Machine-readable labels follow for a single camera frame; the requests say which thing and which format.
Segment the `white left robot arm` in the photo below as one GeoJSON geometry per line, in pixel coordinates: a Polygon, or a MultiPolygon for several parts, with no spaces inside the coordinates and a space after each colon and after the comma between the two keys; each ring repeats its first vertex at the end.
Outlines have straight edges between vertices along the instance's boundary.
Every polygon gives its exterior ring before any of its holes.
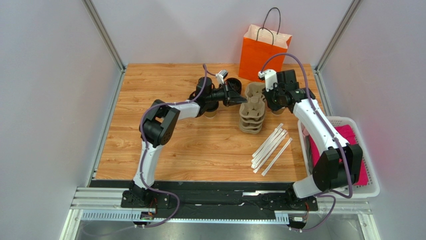
{"type": "Polygon", "coordinates": [[[198,80],[195,91],[181,102],[155,100],[139,124],[142,139],[138,170],[129,189],[122,194],[121,207],[147,208],[154,202],[155,173],[161,151],[172,138],[179,120],[215,115],[220,104],[226,107],[246,103],[241,95],[242,83],[228,78],[216,87],[211,78],[198,80]]]}

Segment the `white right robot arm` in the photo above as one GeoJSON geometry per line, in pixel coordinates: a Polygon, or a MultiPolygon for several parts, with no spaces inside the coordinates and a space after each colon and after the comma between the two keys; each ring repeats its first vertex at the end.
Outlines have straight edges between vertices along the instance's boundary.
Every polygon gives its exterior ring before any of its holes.
{"type": "Polygon", "coordinates": [[[301,88],[294,70],[276,72],[267,69],[258,73],[265,82],[263,95],[272,111],[289,109],[304,125],[320,153],[312,174],[293,183],[292,192],[304,199],[359,182],[363,150],[350,144],[321,111],[313,92],[301,88]]]}

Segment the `orange paper bag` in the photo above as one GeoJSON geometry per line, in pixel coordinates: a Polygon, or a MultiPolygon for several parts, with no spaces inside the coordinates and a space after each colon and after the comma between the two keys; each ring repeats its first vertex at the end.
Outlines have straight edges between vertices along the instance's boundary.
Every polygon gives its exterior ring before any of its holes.
{"type": "Polygon", "coordinates": [[[240,78],[258,82],[258,72],[266,64],[267,60],[275,54],[286,53],[293,36],[270,30],[262,26],[251,24],[243,35],[242,48],[239,62],[238,76],[240,78]]]}

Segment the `brown paper cup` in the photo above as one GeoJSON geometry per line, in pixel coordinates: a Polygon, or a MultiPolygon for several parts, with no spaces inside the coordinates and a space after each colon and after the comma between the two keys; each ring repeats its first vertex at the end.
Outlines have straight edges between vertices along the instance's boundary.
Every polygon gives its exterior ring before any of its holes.
{"type": "Polygon", "coordinates": [[[214,118],[214,117],[216,116],[216,114],[217,114],[217,110],[212,110],[212,111],[206,111],[206,112],[204,113],[204,116],[205,116],[206,118],[211,119],[211,118],[214,118]]]}

